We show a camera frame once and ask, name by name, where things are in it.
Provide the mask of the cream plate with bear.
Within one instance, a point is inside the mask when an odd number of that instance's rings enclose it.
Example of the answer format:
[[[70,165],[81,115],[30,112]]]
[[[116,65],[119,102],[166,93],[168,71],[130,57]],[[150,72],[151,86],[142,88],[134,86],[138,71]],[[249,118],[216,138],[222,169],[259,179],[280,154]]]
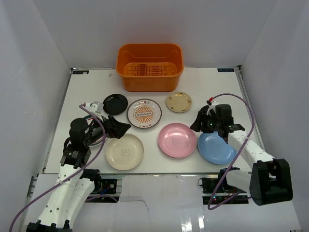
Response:
[[[111,139],[106,146],[105,156],[114,169],[128,171],[137,167],[144,157],[142,141],[135,135],[125,134],[120,139]]]

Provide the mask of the pink plate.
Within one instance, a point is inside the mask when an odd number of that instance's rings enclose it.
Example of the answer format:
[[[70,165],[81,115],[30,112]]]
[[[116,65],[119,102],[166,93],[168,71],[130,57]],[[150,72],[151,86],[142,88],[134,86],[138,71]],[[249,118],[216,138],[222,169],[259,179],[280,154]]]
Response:
[[[160,149],[169,157],[185,158],[196,148],[197,137],[185,124],[167,124],[158,135]]]

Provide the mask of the blue plate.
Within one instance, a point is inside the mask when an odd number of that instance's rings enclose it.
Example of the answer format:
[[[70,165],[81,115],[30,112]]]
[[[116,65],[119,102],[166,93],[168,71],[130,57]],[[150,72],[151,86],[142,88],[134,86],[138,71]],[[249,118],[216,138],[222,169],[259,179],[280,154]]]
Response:
[[[236,156],[236,149],[228,145],[218,132],[202,133],[197,142],[202,157],[216,165],[228,165]]]

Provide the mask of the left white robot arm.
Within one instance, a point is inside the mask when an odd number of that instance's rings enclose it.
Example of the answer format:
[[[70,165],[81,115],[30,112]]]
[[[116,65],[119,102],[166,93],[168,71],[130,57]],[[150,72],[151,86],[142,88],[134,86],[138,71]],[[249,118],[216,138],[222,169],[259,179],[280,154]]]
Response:
[[[88,169],[90,146],[99,138],[122,138],[130,129],[127,123],[113,116],[94,117],[91,123],[77,118],[70,124],[69,138],[64,142],[63,155],[55,186],[36,222],[27,226],[28,232],[71,232],[74,221],[91,193],[101,190],[97,169]]]

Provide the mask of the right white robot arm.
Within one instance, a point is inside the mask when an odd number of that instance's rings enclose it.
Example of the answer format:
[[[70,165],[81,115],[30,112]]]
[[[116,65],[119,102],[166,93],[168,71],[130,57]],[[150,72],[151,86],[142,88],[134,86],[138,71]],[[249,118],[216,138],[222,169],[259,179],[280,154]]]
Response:
[[[256,205],[287,202],[293,198],[289,163],[276,159],[250,139],[250,134],[241,124],[234,123],[232,109],[228,104],[209,103],[202,107],[190,127],[203,134],[217,132],[224,142],[236,149],[236,157],[242,156],[251,167],[247,173],[235,167],[233,159],[221,169],[213,190],[228,193],[232,189],[246,192]]]

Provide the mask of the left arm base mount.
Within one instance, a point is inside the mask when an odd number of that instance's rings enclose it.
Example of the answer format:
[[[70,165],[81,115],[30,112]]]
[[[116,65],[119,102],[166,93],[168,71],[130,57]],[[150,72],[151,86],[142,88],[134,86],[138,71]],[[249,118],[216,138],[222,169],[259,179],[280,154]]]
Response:
[[[102,179],[94,181],[95,188],[92,194],[115,194],[117,189],[117,179]]]

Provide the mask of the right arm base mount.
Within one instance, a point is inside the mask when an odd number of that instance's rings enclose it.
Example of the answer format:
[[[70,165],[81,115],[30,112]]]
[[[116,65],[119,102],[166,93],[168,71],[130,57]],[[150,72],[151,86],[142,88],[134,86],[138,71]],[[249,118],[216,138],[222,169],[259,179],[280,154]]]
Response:
[[[197,184],[202,188],[202,199],[203,204],[207,205],[209,200],[211,199],[211,195],[219,182],[218,178],[206,178],[201,177]],[[234,195],[238,195],[227,202],[226,204],[248,204],[249,197],[246,192],[236,188],[236,187],[220,187],[217,192],[215,193],[214,197],[212,198],[212,205],[218,205],[219,203],[223,202],[224,200],[232,197]]]

